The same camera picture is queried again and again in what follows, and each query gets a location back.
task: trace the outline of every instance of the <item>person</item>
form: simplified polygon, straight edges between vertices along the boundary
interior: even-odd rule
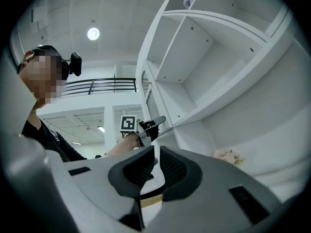
[[[36,98],[36,103],[24,125],[22,134],[38,141],[45,149],[60,154],[63,162],[86,159],[58,132],[51,132],[36,111],[56,98],[69,74],[68,63],[52,46],[39,46],[27,51],[17,73]],[[138,136],[128,134],[105,156],[125,153],[139,147]]]

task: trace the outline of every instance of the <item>ceiling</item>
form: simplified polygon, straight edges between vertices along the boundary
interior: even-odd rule
[[[135,61],[163,1],[34,0],[18,22],[20,45],[23,52],[53,45],[64,58],[76,51],[84,62]],[[95,41],[86,35],[92,27],[100,31]]]
[[[119,131],[121,115],[137,115],[143,120],[142,108],[116,109],[114,111],[116,142],[122,139]],[[81,113],[65,112],[58,116],[41,116],[41,119],[51,130],[59,132],[66,141],[78,142],[81,144],[104,143],[104,133],[97,129],[104,127],[104,108],[83,110]]]

